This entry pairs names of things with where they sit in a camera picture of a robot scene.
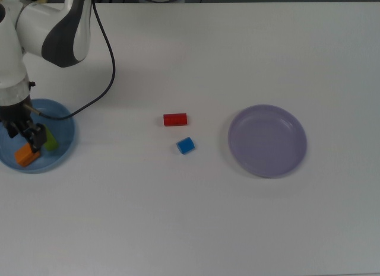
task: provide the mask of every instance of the purple plate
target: purple plate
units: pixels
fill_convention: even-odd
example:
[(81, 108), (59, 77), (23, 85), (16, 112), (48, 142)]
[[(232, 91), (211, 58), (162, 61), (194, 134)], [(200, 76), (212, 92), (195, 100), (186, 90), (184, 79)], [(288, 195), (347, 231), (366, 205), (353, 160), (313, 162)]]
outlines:
[(294, 170), (307, 147), (300, 122), (289, 112), (270, 105), (241, 111), (230, 125), (228, 142), (245, 170), (269, 178)]

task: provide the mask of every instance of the white table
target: white table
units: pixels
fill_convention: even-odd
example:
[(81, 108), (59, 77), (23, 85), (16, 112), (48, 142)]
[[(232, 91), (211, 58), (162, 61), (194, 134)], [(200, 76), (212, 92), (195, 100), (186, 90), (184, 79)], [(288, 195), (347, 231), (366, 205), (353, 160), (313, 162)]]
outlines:
[[(40, 175), (0, 165), (0, 274), (290, 276), (380, 271), (380, 5), (99, 5), (115, 85)], [(111, 75), (92, 16), (86, 60), (32, 55), (32, 98), (75, 110)], [(273, 104), (308, 136), (299, 170), (261, 179), (227, 147)], [(190, 125), (165, 128), (162, 114)], [(175, 143), (192, 137), (183, 156)]]

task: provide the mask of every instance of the red rectangular block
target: red rectangular block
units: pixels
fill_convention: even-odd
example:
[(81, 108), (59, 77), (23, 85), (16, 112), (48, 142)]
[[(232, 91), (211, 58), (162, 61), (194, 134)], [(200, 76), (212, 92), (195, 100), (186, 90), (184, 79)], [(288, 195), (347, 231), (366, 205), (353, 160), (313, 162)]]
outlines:
[(181, 114), (165, 114), (164, 126), (185, 126), (188, 124), (188, 115)]

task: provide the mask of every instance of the blue bowl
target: blue bowl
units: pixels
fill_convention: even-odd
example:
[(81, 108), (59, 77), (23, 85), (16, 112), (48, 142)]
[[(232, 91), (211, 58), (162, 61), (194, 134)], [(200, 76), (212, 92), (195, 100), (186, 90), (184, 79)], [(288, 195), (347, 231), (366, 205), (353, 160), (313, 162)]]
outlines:
[[(56, 101), (34, 99), (31, 102), (34, 108), (49, 116), (62, 117), (70, 114), (65, 106)], [(71, 152), (75, 144), (75, 123), (72, 118), (67, 120), (49, 120), (34, 113), (31, 114), (31, 117), (34, 123), (41, 123), (49, 128), (57, 140), (59, 147), (53, 151), (47, 151), (42, 147), (41, 156), (28, 166), (22, 167), (16, 162), (14, 153), (27, 141), (20, 135), (17, 135), (13, 139), (9, 138), (7, 130), (3, 126), (0, 126), (0, 161), (19, 172), (41, 173), (59, 165)]]

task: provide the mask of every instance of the blue cube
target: blue cube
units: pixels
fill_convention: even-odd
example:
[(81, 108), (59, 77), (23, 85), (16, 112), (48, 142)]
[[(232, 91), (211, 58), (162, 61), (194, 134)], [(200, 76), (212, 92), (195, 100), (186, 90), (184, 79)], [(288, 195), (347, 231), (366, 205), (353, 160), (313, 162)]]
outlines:
[(192, 142), (192, 140), (190, 138), (185, 138), (185, 139), (177, 142), (177, 147), (178, 147), (180, 153), (182, 153), (182, 154), (189, 153), (190, 151), (192, 151), (195, 148), (194, 143)]

